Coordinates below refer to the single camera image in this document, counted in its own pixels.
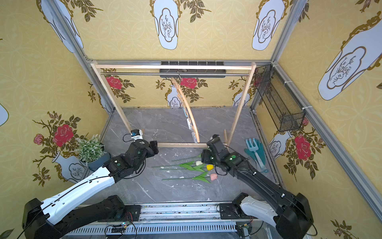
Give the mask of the blue artificial tulip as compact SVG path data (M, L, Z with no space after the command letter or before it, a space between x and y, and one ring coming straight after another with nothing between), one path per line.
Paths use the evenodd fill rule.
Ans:
M191 159L200 159L200 158L202 158L202 155L201 154L199 154L199 155L197 155L197 156L193 156L193 157L188 157L188 158L183 158L183 159L176 159L176 160L173 160L173 162L176 162L176 161L182 161L182 160L191 160Z

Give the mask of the pink artificial tulip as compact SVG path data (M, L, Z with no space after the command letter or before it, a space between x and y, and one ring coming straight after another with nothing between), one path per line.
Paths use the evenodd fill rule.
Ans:
M206 183L211 183L212 181L215 181L218 179L218 174L217 173L212 173L208 174L207 172L200 174L195 177L179 177L179 178L168 178L168 179L163 179L163 181L170 181L170 180L197 180L197 181L202 181Z

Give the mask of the curved wooden clip hanger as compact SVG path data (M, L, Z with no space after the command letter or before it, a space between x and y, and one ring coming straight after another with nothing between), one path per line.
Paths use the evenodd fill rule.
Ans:
M178 96L180 97L180 101L182 103L182 106L183 106L183 109L184 109L184 112L185 112L185 115L186 115L186 120L187 120L188 127L192 131L192 136L193 136L194 142L195 143L200 143L199 131L198 131L198 128L197 128L197 125L196 125L196 121L195 121L194 115L193 115L193 113L191 111L190 105L187 102L186 96L183 93L180 84L175 80L174 77L171 77L171 82L175 86L175 88L177 90L177 93L178 93Z

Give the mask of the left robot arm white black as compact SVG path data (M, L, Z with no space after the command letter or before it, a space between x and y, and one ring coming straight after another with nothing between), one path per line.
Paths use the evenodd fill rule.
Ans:
M88 177L67 190L40 201L26 203L22 234L27 239L60 239L67 233L100 220L125 220L126 206L114 195L99 203L78 206L103 189L143 171L145 160L158 154L158 143L137 139L126 153L105 162Z

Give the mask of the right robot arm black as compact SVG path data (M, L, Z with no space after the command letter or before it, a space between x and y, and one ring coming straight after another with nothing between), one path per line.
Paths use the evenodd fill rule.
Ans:
M245 157L229 152L218 135L213 135L202 152L202 162L220 168L226 174L247 184L263 201L246 193L235 198L233 204L247 215L273 226L284 239L303 239L313 227L308 199L284 190L259 172Z

